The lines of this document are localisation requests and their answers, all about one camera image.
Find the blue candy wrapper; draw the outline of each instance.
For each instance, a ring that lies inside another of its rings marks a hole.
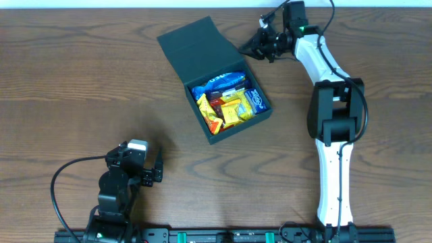
[[[267,107],[265,106],[263,99],[259,96],[259,93],[255,88],[251,88],[244,91],[244,95],[246,95],[246,98],[248,99],[250,106],[252,106],[254,115],[267,110]]]
[[[245,76],[246,74],[244,72],[231,72],[219,75],[218,77],[209,80],[205,86],[192,88],[192,96],[195,101],[197,101],[204,93],[209,96],[211,92],[235,88],[237,84],[245,79]]]

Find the green connector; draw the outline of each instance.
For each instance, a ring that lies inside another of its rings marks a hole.
[[[177,234],[177,243],[186,243],[186,233]]]
[[[265,243],[275,243],[275,233],[265,233]]]

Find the wood grain surface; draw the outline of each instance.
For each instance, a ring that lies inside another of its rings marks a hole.
[[[238,46],[268,11],[0,10],[0,241],[52,242],[61,228],[49,196],[54,172],[131,138],[151,143],[149,161],[164,147],[164,180],[137,202],[143,225],[313,223],[319,160],[302,64],[246,58],[273,115],[210,146],[156,40],[211,16]],[[330,14],[307,9],[320,26]],[[398,242],[432,242],[431,22],[430,9],[338,8],[326,33],[337,62],[364,80],[369,103],[369,129],[351,160],[354,222],[391,225]],[[87,224],[106,170],[87,161],[57,179],[72,228]]]

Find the candy wrapper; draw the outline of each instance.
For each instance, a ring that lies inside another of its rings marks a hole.
[[[192,88],[192,96],[197,101],[203,94],[209,96],[211,92],[235,88],[236,85],[245,80],[245,77],[246,74],[244,72],[231,72],[219,75],[209,80],[204,86]]]
[[[198,105],[201,111],[201,115],[207,123],[210,132],[213,135],[218,134],[222,126],[223,120],[217,117],[215,111],[211,108],[209,101],[206,98],[206,95],[203,94],[201,98],[199,98],[199,100],[196,102],[196,104]]]
[[[255,88],[244,91],[244,95],[248,99],[249,103],[252,105],[254,115],[267,110],[263,99],[259,96],[259,93]]]
[[[250,81],[248,79],[246,79],[245,81],[241,81],[234,88],[230,88],[228,90],[213,91],[209,95],[207,95],[207,97],[208,97],[209,101],[212,101],[214,99],[226,97],[226,96],[234,94],[235,92],[247,90],[249,88],[251,88]]]
[[[224,118],[224,130],[254,117],[252,107],[244,92],[244,90],[238,91],[210,102],[210,105],[216,110],[218,116]]]

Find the dark green box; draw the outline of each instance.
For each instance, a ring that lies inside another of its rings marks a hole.
[[[157,38],[165,56],[183,82],[192,110],[198,119],[210,144],[214,144],[246,128],[249,128],[267,118],[272,113],[269,101],[258,85],[257,80],[250,71],[243,56],[227,39],[217,30],[210,17],[203,18],[185,27],[161,35]],[[254,118],[212,135],[205,123],[201,112],[192,97],[191,90],[200,86],[218,75],[228,72],[245,71],[256,88],[268,110],[256,115]]]

